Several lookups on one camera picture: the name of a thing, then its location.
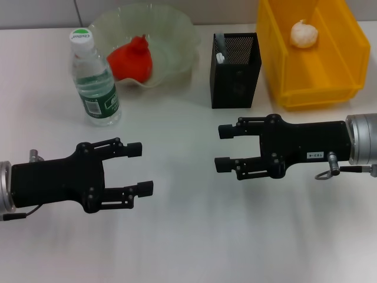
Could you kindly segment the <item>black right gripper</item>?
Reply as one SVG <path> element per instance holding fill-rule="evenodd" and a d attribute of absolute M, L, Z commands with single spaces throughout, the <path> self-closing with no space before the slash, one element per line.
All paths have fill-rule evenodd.
<path fill-rule="evenodd" d="M 238 180 L 281 179 L 289 167 L 300 163 L 327 162 L 332 152 L 339 161 L 350 158 L 351 141 L 344 121 L 292 124 L 280 115 L 239 117 L 235 126 L 218 126 L 220 139 L 259 136 L 260 157 L 214 159 L 218 173 L 236 172 Z"/>

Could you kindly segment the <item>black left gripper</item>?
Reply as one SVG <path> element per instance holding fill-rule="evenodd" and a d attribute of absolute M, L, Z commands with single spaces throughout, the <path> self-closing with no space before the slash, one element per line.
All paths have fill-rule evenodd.
<path fill-rule="evenodd" d="M 87 213 L 132 209 L 135 198 L 153 195 L 153 181 L 132 186 L 104 186 L 102 161 L 140 157 L 140 142 L 124 144 L 120 138 L 80 143 L 63 159 L 15 164 L 11 170 L 11 196 L 17 208 L 74 201 Z"/>

